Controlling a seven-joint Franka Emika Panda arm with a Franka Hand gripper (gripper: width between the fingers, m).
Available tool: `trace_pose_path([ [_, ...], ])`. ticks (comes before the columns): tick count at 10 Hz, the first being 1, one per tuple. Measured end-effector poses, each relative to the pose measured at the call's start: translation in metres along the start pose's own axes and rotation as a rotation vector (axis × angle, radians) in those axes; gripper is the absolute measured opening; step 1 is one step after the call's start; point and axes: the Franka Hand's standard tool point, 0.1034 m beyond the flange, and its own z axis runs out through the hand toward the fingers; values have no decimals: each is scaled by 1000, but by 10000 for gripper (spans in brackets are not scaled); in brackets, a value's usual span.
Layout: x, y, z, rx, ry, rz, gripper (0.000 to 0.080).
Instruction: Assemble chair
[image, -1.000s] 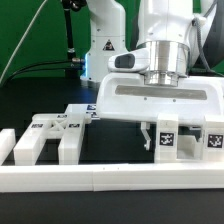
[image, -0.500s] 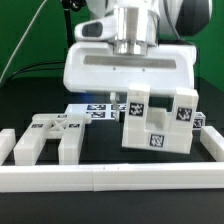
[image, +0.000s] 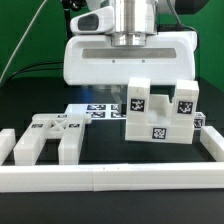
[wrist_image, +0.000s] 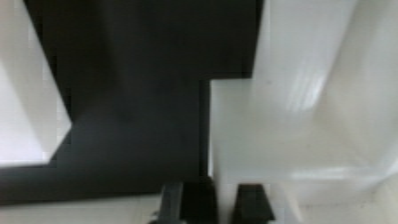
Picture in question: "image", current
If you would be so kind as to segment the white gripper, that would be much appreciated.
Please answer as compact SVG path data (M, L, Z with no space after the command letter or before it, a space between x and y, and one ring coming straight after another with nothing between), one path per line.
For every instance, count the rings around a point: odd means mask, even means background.
M153 85L173 85L195 78L194 31L160 32L143 47L112 45L106 35L80 35L65 49L63 77L69 85L113 85L118 112L126 114L127 88L132 77L148 78Z

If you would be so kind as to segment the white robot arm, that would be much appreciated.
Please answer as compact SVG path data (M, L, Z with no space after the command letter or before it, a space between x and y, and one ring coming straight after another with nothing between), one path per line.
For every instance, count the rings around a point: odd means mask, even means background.
M208 0L86 0L69 24L63 76L69 85L174 85L195 78L196 30L159 25L160 14L194 14Z

